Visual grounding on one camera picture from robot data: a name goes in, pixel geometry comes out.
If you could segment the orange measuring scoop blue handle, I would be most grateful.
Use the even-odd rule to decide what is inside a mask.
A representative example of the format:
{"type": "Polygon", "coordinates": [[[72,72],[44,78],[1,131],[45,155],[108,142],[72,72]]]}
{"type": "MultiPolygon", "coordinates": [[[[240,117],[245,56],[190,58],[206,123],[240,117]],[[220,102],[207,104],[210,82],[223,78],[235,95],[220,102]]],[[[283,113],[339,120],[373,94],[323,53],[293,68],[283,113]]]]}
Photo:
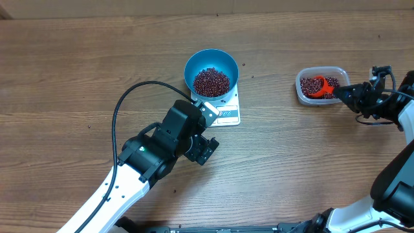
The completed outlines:
{"type": "Polygon", "coordinates": [[[309,81],[310,87],[307,91],[311,98],[323,98],[327,94],[332,94],[334,86],[330,85],[324,76],[315,76],[309,81]]]}

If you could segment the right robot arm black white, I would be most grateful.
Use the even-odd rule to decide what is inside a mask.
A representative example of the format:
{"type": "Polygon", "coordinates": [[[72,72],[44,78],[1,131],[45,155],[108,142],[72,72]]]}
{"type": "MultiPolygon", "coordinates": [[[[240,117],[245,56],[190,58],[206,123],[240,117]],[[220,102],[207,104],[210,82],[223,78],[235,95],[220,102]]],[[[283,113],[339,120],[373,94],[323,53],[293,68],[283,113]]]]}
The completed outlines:
{"type": "Polygon", "coordinates": [[[333,94],[358,116],[383,118],[405,134],[406,147],[380,172],[370,194],[343,208],[330,208],[302,226],[303,232],[413,231],[413,72],[386,88],[391,67],[373,67],[368,82],[337,87],[333,94]]]}

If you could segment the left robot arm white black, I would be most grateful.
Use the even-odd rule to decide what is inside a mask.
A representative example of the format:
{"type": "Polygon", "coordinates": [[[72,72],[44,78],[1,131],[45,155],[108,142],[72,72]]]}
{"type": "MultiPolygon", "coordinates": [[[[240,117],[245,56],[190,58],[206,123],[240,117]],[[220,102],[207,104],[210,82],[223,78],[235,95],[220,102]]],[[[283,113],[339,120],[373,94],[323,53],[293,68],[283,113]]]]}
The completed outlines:
{"type": "Polygon", "coordinates": [[[60,232],[108,232],[172,171],[180,156],[204,165],[219,143],[202,133],[219,113],[208,102],[177,100],[161,123],[147,126],[125,142],[104,182],[60,232]]]}

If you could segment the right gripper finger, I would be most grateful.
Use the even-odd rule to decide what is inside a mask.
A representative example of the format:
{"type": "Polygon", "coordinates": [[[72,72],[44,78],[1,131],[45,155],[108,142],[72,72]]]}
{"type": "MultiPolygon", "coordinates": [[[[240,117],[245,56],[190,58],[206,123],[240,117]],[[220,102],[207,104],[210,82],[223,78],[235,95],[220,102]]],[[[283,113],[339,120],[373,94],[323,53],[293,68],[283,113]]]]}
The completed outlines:
{"type": "Polygon", "coordinates": [[[351,94],[338,94],[337,99],[341,100],[352,112],[359,112],[356,101],[351,94]]]}
{"type": "Polygon", "coordinates": [[[347,96],[349,94],[353,94],[355,91],[362,88],[362,84],[353,84],[353,85],[347,85],[347,86],[340,86],[335,87],[332,91],[334,96],[347,96]]]}

